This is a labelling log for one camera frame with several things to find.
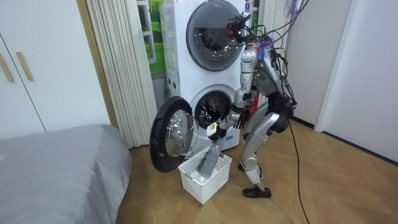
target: dryer drum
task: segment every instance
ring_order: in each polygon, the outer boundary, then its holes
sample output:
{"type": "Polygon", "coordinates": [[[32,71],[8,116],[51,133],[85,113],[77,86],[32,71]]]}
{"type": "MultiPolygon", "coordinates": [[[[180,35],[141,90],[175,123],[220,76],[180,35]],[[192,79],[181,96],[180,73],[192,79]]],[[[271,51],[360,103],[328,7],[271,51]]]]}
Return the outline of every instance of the dryer drum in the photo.
{"type": "Polygon", "coordinates": [[[231,110],[231,98],[223,91],[215,90],[200,98],[195,108],[195,118],[206,129],[219,119],[225,119],[231,110]]]}

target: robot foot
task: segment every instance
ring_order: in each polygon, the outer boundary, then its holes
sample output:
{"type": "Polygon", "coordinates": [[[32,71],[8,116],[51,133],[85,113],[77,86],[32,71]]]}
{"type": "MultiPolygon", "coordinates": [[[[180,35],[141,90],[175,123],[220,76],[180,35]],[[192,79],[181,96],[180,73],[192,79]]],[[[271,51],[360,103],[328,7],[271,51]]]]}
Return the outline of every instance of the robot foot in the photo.
{"type": "Polygon", "coordinates": [[[244,189],[242,191],[243,196],[247,198],[271,198],[271,190],[265,188],[265,191],[261,191],[259,187],[255,186],[251,189],[244,189]]]}
{"type": "Polygon", "coordinates": [[[242,164],[239,164],[239,165],[238,165],[238,170],[244,171],[242,164]]]}

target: humanoid robot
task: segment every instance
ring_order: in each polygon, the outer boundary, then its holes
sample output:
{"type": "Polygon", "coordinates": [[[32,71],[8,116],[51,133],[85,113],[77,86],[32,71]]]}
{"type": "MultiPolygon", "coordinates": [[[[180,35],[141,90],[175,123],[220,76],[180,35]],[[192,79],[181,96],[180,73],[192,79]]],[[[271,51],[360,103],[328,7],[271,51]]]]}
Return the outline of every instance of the humanoid robot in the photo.
{"type": "MultiPolygon", "coordinates": [[[[229,24],[231,35],[241,42],[248,42],[242,37],[242,26],[247,17],[241,16],[229,24]]],[[[225,130],[234,126],[243,128],[244,149],[239,169],[245,171],[254,188],[244,189],[243,195],[251,198],[269,198],[271,191],[262,182],[262,170],[257,163],[257,151],[266,143],[273,131],[281,133],[289,127],[289,118],[293,116],[296,101],[285,94],[284,85],[289,89],[286,76],[280,71],[278,57],[286,63],[285,58],[276,53],[272,41],[257,40],[246,45],[241,56],[241,87],[235,91],[233,109],[210,139],[222,138],[225,130]],[[257,95],[257,91],[266,96],[267,103],[261,105],[246,121],[248,108],[257,95]]]]}

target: wooden floor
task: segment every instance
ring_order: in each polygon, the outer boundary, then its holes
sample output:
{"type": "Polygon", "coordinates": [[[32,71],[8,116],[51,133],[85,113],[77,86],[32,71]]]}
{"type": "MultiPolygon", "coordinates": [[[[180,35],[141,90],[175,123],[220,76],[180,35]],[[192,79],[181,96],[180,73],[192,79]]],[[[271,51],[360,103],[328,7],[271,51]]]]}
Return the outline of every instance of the wooden floor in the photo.
{"type": "MultiPolygon", "coordinates": [[[[298,123],[292,123],[301,160],[304,207],[316,223],[398,223],[398,167],[298,123]]],[[[290,131],[273,134],[259,151],[271,199],[248,199],[251,187],[237,169],[242,145],[227,152],[235,161],[229,181],[201,205],[181,185],[178,170],[163,174],[147,146],[133,149],[130,185],[118,223],[306,223],[297,194],[297,159],[290,131]]]]}

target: white wall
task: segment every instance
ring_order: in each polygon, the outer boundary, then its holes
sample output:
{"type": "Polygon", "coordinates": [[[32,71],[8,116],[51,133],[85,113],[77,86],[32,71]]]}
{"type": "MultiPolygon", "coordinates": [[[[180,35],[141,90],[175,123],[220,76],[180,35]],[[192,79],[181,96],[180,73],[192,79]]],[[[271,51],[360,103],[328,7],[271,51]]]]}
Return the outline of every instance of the white wall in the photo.
{"type": "Polygon", "coordinates": [[[398,1],[354,1],[317,129],[398,162],[398,1]]]}
{"type": "Polygon", "coordinates": [[[351,0],[311,0],[287,39],[295,116],[316,124],[340,45],[351,0]]]}

